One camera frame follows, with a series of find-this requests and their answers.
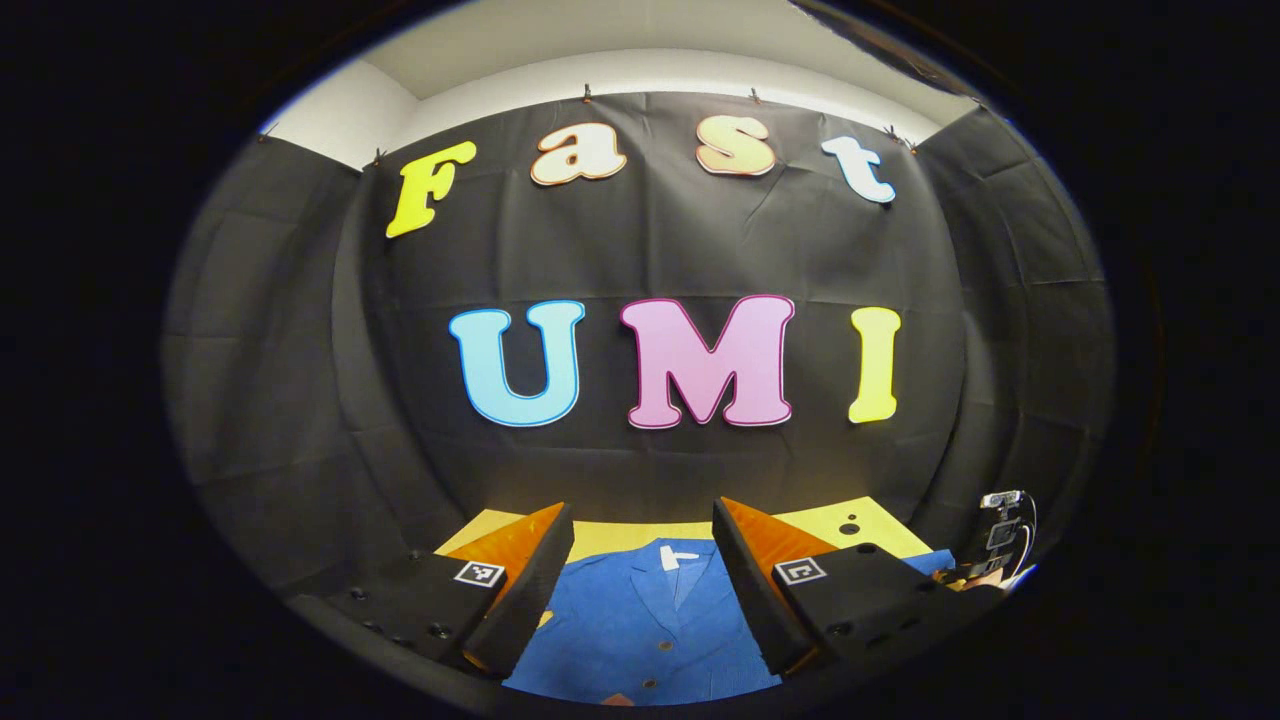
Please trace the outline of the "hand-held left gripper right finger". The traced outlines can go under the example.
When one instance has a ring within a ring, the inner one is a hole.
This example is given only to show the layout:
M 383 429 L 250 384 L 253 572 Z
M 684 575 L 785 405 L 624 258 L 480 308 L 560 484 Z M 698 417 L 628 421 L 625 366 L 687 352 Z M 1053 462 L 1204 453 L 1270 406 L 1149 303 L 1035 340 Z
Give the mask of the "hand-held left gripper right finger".
M 731 498 L 712 534 L 765 666 L 876 676 L 973 625 L 1006 597 L 956 591 L 873 542 L 837 548 Z

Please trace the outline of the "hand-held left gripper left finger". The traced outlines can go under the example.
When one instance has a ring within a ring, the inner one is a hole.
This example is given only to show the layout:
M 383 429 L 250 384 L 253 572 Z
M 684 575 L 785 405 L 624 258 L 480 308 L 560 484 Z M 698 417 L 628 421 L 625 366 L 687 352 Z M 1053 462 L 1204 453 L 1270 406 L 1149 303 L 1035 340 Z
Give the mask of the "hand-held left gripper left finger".
M 575 541 L 559 502 L 444 553 L 411 553 L 291 607 L 349 650 L 393 647 L 492 682 L 509 678 Z

